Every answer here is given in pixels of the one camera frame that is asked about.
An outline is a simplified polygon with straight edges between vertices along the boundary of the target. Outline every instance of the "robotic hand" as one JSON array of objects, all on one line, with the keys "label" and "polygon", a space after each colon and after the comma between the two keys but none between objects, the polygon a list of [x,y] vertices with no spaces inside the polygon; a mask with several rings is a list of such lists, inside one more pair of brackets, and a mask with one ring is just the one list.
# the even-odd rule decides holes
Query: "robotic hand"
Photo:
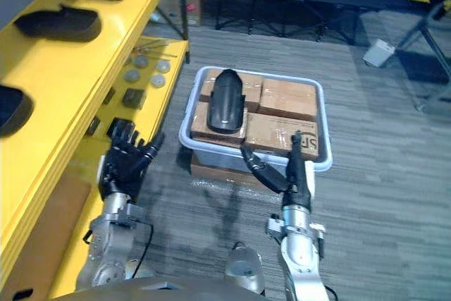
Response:
[{"label": "robotic hand", "polygon": [[152,237],[153,228],[145,210],[135,203],[145,171],[164,135],[158,134],[146,145],[141,139],[135,146],[137,136],[131,125],[119,123],[112,134],[111,148],[101,158],[97,182],[104,207],[83,238],[89,244],[89,254],[78,275],[76,290],[134,277],[138,266],[131,262],[137,260],[129,257],[134,240],[147,234],[149,244]]},{"label": "robotic hand", "polygon": [[329,301],[319,276],[326,229],[310,223],[314,170],[313,163],[301,157],[301,143],[301,132],[297,131],[292,136],[286,178],[262,162],[246,145],[241,146],[241,152],[247,167],[261,183],[278,194],[283,193],[283,219],[271,216],[266,232],[280,245],[287,299]]},{"label": "robotic hand", "polygon": [[101,198],[115,192],[130,196],[133,202],[140,191],[145,171],[156,157],[164,141],[164,134],[157,134],[148,144],[141,139],[135,146],[138,132],[131,124],[122,123],[115,127],[111,148],[101,158],[97,172]]}]

